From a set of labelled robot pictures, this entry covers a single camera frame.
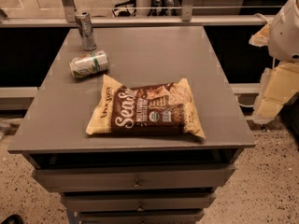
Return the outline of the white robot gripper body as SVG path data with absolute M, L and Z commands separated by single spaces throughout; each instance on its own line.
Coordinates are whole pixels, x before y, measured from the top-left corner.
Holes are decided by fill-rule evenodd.
M 299 62 L 299 0 L 288 0 L 269 28 L 269 54 L 291 63 Z

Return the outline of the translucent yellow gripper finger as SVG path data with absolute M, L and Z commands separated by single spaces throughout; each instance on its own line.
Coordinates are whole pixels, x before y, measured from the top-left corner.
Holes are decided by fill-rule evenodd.
M 254 34 L 249 43 L 255 47 L 263 47 L 268 45 L 270 24 L 267 23 L 260 31 Z
M 299 63 L 280 62 L 274 69 L 265 68 L 254 103 L 252 120 L 267 124 L 299 92 Z

